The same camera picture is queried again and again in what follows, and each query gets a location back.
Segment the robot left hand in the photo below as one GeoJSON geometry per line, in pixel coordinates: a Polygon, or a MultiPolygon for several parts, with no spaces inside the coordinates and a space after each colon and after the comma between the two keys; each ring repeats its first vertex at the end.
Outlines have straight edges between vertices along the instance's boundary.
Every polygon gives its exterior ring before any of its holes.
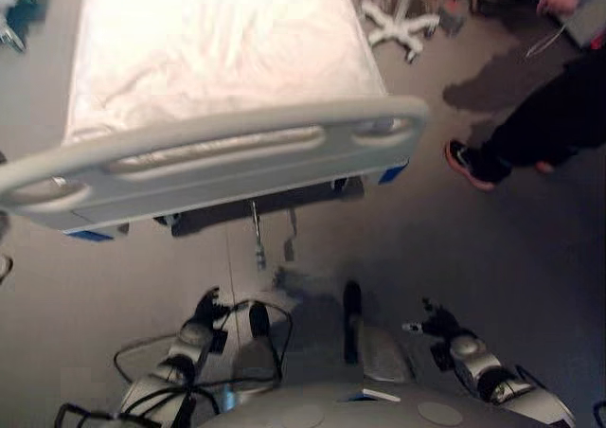
{"type": "Polygon", "coordinates": [[[191,320],[208,330],[214,330],[215,323],[225,319],[233,310],[230,305],[219,301],[220,288],[209,289],[198,302],[191,320]]]}

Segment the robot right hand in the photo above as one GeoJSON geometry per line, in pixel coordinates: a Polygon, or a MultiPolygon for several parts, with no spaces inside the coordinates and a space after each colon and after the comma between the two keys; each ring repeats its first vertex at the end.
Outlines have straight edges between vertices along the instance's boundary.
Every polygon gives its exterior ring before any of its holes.
{"type": "Polygon", "coordinates": [[[421,303],[427,318],[423,321],[403,323],[401,325],[403,331],[442,338],[446,341],[460,334],[462,328],[450,311],[428,297],[423,297],[421,303]]]}

